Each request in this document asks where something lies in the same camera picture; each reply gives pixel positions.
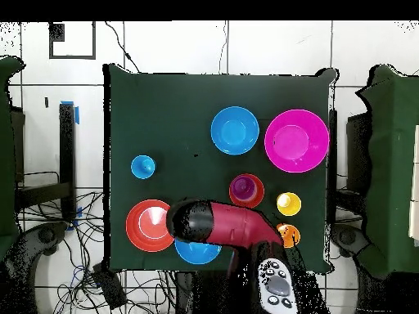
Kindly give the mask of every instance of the blue cup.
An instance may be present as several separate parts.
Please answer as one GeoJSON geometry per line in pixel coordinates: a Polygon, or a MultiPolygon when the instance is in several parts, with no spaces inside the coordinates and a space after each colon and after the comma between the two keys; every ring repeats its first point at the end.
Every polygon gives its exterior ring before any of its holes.
{"type": "Polygon", "coordinates": [[[193,265],[205,265],[212,262],[221,251],[221,245],[174,241],[174,247],[179,256],[193,265]]]}
{"type": "Polygon", "coordinates": [[[155,171],[155,161],[148,155],[139,155],[133,159],[131,171],[136,178],[150,178],[155,171]]]}

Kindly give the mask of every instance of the pink bowl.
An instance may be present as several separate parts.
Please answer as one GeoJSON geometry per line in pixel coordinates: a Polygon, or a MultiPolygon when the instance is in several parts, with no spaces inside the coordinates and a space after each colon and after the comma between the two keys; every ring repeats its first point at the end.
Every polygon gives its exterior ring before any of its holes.
{"type": "Polygon", "coordinates": [[[278,115],[265,134],[269,159],[282,171],[303,173],[318,166],[329,148],[326,124],[307,110],[288,110],[278,115]]]}

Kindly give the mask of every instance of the green table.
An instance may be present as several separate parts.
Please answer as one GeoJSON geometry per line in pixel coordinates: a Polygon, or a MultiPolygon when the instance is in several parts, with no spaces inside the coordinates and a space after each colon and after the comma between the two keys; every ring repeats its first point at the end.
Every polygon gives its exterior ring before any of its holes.
{"type": "Polygon", "coordinates": [[[408,236],[419,78],[396,74],[387,65],[373,68],[370,76],[358,95],[372,115],[365,230],[372,244],[357,258],[378,278],[392,271],[419,273],[419,248],[408,236]]]}
{"type": "Polygon", "coordinates": [[[0,57],[0,262],[19,235],[15,220],[15,143],[11,127],[11,105],[6,92],[9,78],[24,67],[21,60],[15,57],[0,57]]]}
{"type": "Polygon", "coordinates": [[[110,267],[138,270],[226,270],[232,250],[204,266],[184,262],[174,244],[158,253],[132,245],[126,235],[129,210],[147,199],[172,204],[185,197],[231,203],[228,186],[240,173],[253,173],[264,183],[265,196],[257,209],[273,225],[289,222],[301,233],[299,250],[307,270],[330,271],[323,261],[326,160],[300,174],[276,168],[264,151],[264,134],[281,112],[306,109],[328,124],[328,94],[336,78],[332,69],[316,76],[252,76],[130,74],[115,65],[110,74],[110,267]],[[226,155],[210,137],[213,117],[238,105],[259,121],[255,146],[243,155],[226,155]],[[130,164],[137,155],[156,161],[154,175],[135,178],[130,164]],[[293,191],[302,200],[294,217],[276,207],[277,195],[293,191]]]}

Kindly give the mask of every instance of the white controller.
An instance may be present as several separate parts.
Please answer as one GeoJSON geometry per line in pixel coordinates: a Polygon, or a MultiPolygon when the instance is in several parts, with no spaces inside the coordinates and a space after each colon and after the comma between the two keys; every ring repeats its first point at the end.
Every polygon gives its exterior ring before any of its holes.
{"type": "Polygon", "coordinates": [[[297,314],[291,274],[278,259],[264,260],[258,267],[262,308],[271,314],[297,314]]]}

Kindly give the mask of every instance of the red bowl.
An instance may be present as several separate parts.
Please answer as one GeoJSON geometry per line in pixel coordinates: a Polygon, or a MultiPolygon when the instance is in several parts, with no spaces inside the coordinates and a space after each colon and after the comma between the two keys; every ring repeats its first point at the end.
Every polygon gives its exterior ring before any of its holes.
{"type": "Polygon", "coordinates": [[[144,200],[127,216],[125,230],[131,243],[145,252],[160,252],[174,241],[166,227],[170,206],[160,200],[144,200]]]}

